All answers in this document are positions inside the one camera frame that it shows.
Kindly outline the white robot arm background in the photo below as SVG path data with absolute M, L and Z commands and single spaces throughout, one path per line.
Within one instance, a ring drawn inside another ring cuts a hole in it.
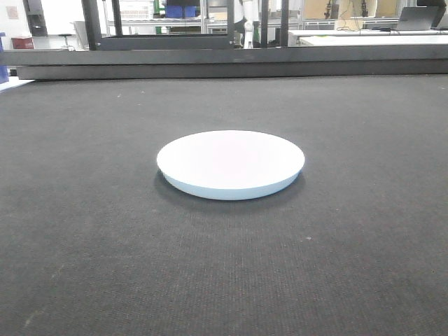
M 259 21 L 258 17 L 258 1 L 243 0 L 242 2 L 243 16 L 246 21 L 244 23 L 244 49 L 252 49 L 254 22 Z

